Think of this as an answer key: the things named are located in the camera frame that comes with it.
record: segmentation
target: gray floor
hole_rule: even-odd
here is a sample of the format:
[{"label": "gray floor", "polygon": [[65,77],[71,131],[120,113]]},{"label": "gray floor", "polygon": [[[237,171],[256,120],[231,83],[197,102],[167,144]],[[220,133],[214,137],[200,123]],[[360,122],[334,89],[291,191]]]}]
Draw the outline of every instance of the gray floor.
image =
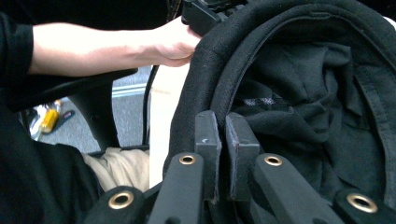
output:
[{"label": "gray floor", "polygon": [[[140,145],[141,143],[143,93],[149,71],[150,67],[139,68],[138,73],[114,82],[113,114],[122,147]],[[56,132],[41,135],[39,141],[50,144],[66,144],[85,153],[99,150],[99,146],[92,137],[88,124],[81,113],[68,99],[63,99],[63,102],[63,112],[73,109],[76,111],[76,115]]]}]

